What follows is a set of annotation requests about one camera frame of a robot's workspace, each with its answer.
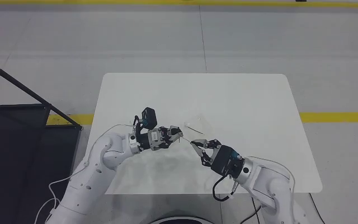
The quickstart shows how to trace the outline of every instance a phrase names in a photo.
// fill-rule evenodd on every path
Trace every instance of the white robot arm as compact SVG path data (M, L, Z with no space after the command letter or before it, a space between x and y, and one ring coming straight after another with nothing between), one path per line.
M231 195L240 185L261 202L261 213L266 224L308 224L303 209L293 200L290 174L287 170L277 166L264 166L249 158L243 158L234 149L221 145L216 139L197 139L191 141L191 145L204 166L223 176L221 180L228 175L234 179ZM211 157L206 154L206 148L213 149ZM227 196L224 199L215 196L216 184L213 187L214 198L221 202L229 199Z
M110 186L124 160L149 148L153 151L168 148L182 136L179 127L154 128L157 120L151 108L146 108L142 117L139 120L136 116L138 123L133 133L107 133L94 143L90 153L73 172L75 175L70 178L65 195L60 205L52 210L47 224L83 223L93 204ZM141 134L143 128L149 131Z

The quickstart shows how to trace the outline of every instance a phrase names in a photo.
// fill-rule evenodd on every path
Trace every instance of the yellow stripe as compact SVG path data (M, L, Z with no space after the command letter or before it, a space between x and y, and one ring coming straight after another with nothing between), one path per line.
M80 125L92 125L93 122L93 114L69 114L68 116ZM47 120L47 125L63 125L63 124L71 124L71 123L63 119L58 114L50 114L49 119Z
M0 0L0 4L177 4L207 6L345 7L358 8L355 2L260 2L235 0Z
M342 113L300 113L302 123L337 123L337 122L358 122L358 112L342 112ZM75 122L80 125L92 125L93 114L70 114ZM63 125L70 122L63 119L60 115L51 114L47 121L47 125Z
M358 112L300 113L302 123L358 122Z

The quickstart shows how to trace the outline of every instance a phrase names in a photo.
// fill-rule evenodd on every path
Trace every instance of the floor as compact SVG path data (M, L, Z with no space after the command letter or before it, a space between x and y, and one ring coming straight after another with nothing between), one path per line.
M94 113L107 72L282 73L300 112L358 111L357 12L1 6L0 67L66 114ZM0 104L32 102L0 81ZM317 123L304 128L323 183L322 192L313 194L322 217L327 223L358 223L358 124ZM77 161L90 130L86 126L82 132ZM320 223L308 194L295 198L310 222ZM221 204L210 195L106 195L88 223L145 224L189 214L229 224L252 212L248 194Z

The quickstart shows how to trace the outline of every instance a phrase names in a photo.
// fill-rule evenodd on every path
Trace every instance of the white table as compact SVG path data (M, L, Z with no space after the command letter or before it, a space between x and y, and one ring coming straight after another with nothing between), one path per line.
M286 165L295 175L296 192L322 190L289 83L282 74L108 73L103 77L87 153L105 130L130 124L147 106L156 110L158 126L180 126L187 138L194 135L184 122L201 114L212 127L209 134L222 144L242 156ZM131 132L131 128L113 131ZM181 140L168 150L146 150L127 159L106 194L211 194L219 178ZM227 178L216 192L228 193L232 185Z

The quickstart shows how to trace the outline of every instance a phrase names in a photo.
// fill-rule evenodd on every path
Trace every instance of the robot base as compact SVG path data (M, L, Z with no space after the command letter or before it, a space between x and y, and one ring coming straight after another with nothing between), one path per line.
M150 224L213 224L207 220L196 217L177 216L170 218L163 218L161 220L154 221Z

